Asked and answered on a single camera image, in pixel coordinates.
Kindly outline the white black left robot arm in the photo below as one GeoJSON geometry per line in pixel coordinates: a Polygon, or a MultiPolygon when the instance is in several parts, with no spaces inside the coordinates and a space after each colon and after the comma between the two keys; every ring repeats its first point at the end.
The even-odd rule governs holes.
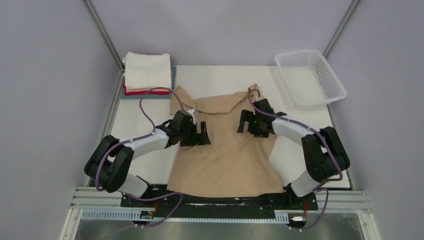
{"type": "Polygon", "coordinates": [[[153,193],[149,183],[129,173],[132,161],[157,150],[174,145],[181,147],[210,145],[207,123],[196,123],[195,110],[178,110],[172,119],[156,125],[153,132],[120,140],[105,136],[87,161],[84,173],[94,180],[98,188],[108,192],[121,192],[133,197],[141,207],[149,206],[153,193]]]}

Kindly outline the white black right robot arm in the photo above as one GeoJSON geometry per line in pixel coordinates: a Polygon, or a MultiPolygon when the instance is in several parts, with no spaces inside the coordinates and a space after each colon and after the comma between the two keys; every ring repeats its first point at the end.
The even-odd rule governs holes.
{"type": "Polygon", "coordinates": [[[251,103],[253,110],[243,109],[238,133],[247,131],[254,137],[268,138],[271,134],[283,136],[302,148],[305,171],[287,186],[286,204],[298,209],[306,201],[306,195],[328,181],[343,179],[343,171],[351,163],[335,128],[313,128],[298,120],[290,119],[284,112],[274,112],[264,98],[251,103]]]}

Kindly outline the beige t shirt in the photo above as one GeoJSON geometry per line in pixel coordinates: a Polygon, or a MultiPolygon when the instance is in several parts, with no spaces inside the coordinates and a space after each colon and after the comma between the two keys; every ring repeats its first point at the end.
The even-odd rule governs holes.
{"type": "Polygon", "coordinates": [[[196,109],[196,122],[206,122],[210,145],[179,147],[167,189],[206,198],[256,197],[281,193],[283,179],[270,164],[277,137],[237,133],[242,110],[252,110],[246,91],[193,99],[181,86],[174,90],[170,113],[196,109]]]}

